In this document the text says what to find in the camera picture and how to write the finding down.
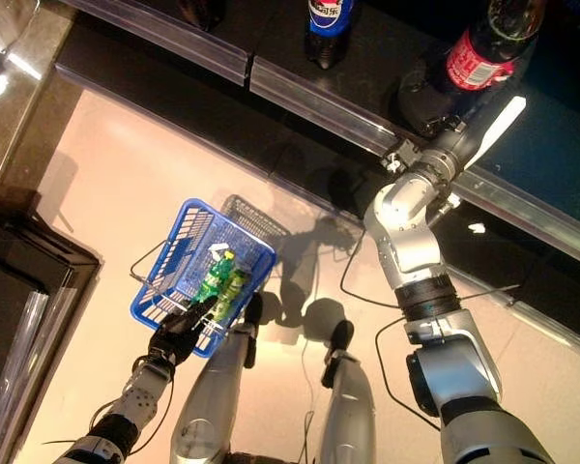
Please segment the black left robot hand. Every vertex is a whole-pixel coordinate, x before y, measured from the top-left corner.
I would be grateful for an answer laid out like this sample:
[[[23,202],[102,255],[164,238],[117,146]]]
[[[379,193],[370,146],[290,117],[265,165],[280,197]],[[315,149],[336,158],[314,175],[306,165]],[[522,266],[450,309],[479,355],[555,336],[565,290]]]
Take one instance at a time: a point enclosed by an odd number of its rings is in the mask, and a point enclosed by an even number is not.
[[[213,318],[211,311],[217,300],[217,296],[212,296],[204,302],[195,302],[187,311],[168,313],[151,337],[148,357],[154,365],[165,368],[171,378]]]

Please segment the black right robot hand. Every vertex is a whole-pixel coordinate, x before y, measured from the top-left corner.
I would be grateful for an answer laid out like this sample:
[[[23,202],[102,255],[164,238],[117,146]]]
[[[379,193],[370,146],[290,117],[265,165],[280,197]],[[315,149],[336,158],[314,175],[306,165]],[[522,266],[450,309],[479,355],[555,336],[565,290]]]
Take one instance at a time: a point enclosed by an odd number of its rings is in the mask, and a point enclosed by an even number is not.
[[[401,78],[396,107],[413,131],[425,139],[460,143],[467,169],[506,133],[523,114],[527,98],[516,83],[497,83],[468,91],[447,80],[444,58],[419,59]]]

